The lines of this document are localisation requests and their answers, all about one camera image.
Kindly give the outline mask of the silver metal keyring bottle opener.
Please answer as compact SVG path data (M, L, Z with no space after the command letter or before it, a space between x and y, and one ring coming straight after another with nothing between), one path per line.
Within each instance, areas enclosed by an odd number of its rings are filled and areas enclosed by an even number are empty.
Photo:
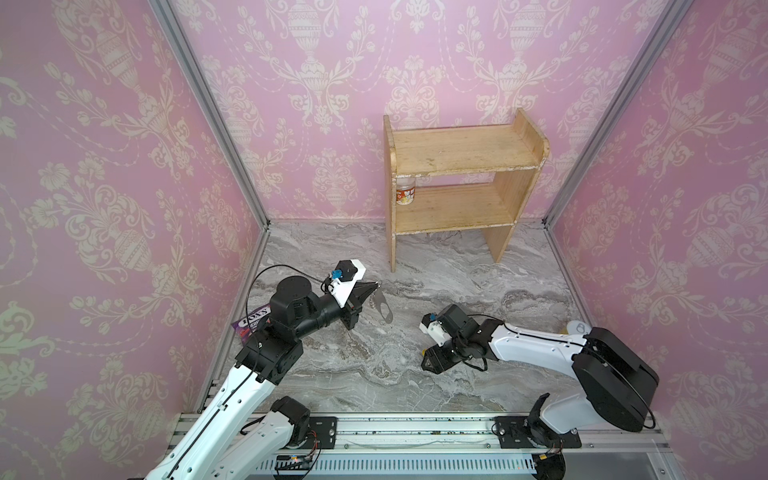
M394 320L394 314L381 289L377 289L372 295L371 302L376 311L382 317L385 324L391 324Z

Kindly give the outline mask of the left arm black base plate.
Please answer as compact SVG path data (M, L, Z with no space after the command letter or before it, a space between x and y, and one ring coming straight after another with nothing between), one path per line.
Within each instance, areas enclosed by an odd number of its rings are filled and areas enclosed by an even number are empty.
M308 421L306 436L304 442L300 445L300 449L334 449L337 428L338 418L335 416L311 416Z

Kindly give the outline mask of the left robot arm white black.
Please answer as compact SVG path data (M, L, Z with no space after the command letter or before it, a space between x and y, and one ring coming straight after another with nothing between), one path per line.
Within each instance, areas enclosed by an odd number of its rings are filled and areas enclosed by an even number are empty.
M237 435L248 418L285 378L303 353L303 338L335 321L353 329L365 301L379 285L360 268L336 269L317 295L303 276L281 280L264 325L238 353L220 390L176 447L148 473L150 479L245 479L287 446L302 446L310 410L278 399L252 431Z

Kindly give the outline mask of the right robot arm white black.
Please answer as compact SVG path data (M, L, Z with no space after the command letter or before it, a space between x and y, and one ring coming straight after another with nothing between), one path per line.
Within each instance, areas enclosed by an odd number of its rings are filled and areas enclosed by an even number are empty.
M518 362L566 375L578 386L551 399L543 393L522 422L537 447L559 450L579 428L608 423L627 432L656 425L651 403L659 385L656 371L610 330L555 334L514 326L486 314L468 314L452 304L422 317L420 330L434 342L421 367L444 373L458 364L481 360Z

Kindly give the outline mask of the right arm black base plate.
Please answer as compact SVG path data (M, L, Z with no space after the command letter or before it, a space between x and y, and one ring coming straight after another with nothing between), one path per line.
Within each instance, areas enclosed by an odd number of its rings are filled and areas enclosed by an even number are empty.
M491 426L502 449L539 449L559 451L579 449L581 439L576 431L557 434L542 421L530 422L524 416L497 416Z

